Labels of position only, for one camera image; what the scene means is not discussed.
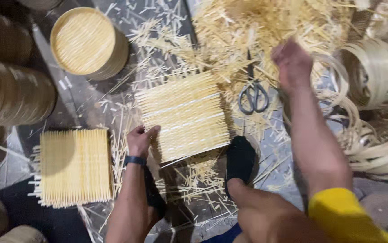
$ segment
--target foot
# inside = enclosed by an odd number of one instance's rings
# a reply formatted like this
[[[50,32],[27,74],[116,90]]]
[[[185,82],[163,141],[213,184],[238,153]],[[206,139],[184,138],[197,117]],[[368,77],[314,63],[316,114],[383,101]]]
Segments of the foot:
[[[164,218],[165,215],[165,201],[159,194],[156,188],[154,177],[150,173],[147,166],[144,167],[144,185],[146,187],[147,205],[154,207],[158,213],[158,221]]]
[[[255,162],[255,150],[245,137],[235,136],[227,150],[227,173],[225,176],[225,192],[231,199],[227,182],[239,178],[245,184],[251,176]]]

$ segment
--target black wristwatch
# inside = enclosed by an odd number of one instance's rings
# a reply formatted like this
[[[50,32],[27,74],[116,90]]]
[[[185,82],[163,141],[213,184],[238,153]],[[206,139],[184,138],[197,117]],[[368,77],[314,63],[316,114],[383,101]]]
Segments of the black wristwatch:
[[[136,157],[136,156],[125,156],[124,165],[127,165],[128,163],[136,163],[141,166],[146,165],[146,159]]]

